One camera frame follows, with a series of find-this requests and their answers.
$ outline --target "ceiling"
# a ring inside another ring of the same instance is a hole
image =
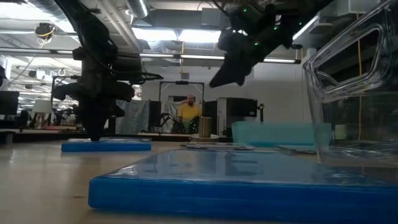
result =
[[[111,38],[120,51],[137,52],[140,50],[141,52],[167,52],[168,54],[224,55],[223,51],[217,49],[216,41],[209,40],[203,43],[198,42],[196,39],[193,42],[184,41],[182,44],[172,38],[165,38],[165,34],[158,35],[157,44],[161,45],[159,51],[159,49],[156,50],[151,46],[150,42],[143,40],[145,38],[139,39],[142,38],[139,33],[137,31],[133,32],[131,29],[133,27],[135,30],[140,29],[144,32],[148,30],[166,30],[167,32],[173,32],[178,39],[182,38],[185,30],[202,30],[203,32],[213,34],[214,31],[219,31],[227,26],[228,20],[212,3],[209,4],[206,1],[198,0],[149,0],[149,16],[143,19],[132,20],[131,16],[126,13],[126,0],[81,0],[81,2],[88,8],[99,8],[102,10],[101,14],[98,14],[97,17],[109,29]],[[0,15],[0,47],[39,48],[37,37],[34,34],[34,27],[40,22],[49,22],[57,26],[51,42],[45,44],[43,49],[73,50],[80,46],[76,34],[68,21],[62,21],[59,17],[44,13],[32,4],[0,3]],[[312,30],[315,26],[316,24],[313,24],[309,30]],[[196,35],[196,38],[198,36],[201,39],[205,38],[202,33]],[[299,44],[303,42],[307,47],[311,47],[311,43],[306,42],[306,37],[311,36],[310,31],[306,31],[295,42]],[[19,56],[5,56],[12,63],[11,89],[34,94],[30,96],[26,93],[24,97],[26,99],[33,99],[38,96],[38,93],[42,93],[43,97],[48,97],[51,87],[50,81],[42,81],[29,77],[29,70],[42,69],[48,74],[50,72],[58,74],[61,71],[61,73],[65,72],[66,75],[80,75],[81,71],[81,63],[71,58],[40,58],[30,53]],[[270,54],[270,57],[295,58],[301,57],[301,54],[297,55],[295,50],[279,47]],[[169,71],[180,71],[182,61],[176,59],[143,58],[142,62],[144,69],[162,73],[165,68],[169,68]],[[214,74],[218,67],[221,66],[221,62],[212,60],[184,60],[182,65],[187,70],[206,68],[203,70]],[[168,79],[167,72],[164,72],[163,75],[165,79]],[[65,78],[62,81],[63,83],[74,82],[70,78]],[[28,90],[25,88],[25,83],[41,83],[41,85],[33,85],[32,89]]]

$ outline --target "cylindrical canister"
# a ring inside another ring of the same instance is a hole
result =
[[[211,118],[201,117],[199,120],[199,137],[210,138]]]

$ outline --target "person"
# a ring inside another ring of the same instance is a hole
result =
[[[189,122],[201,115],[201,109],[195,104],[195,98],[189,94],[185,103],[178,108],[177,121],[184,124],[185,132],[188,131]]]

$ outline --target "clear plastic container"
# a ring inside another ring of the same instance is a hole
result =
[[[367,44],[369,39],[375,44]],[[353,58],[342,52],[355,47],[361,52],[358,69],[333,73]],[[398,182],[397,56],[398,0],[386,0],[304,65],[321,163]],[[320,128],[325,123],[332,126],[330,142]]]

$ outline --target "computer monitor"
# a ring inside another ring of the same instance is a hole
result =
[[[18,91],[0,91],[0,114],[17,114],[18,97]]]

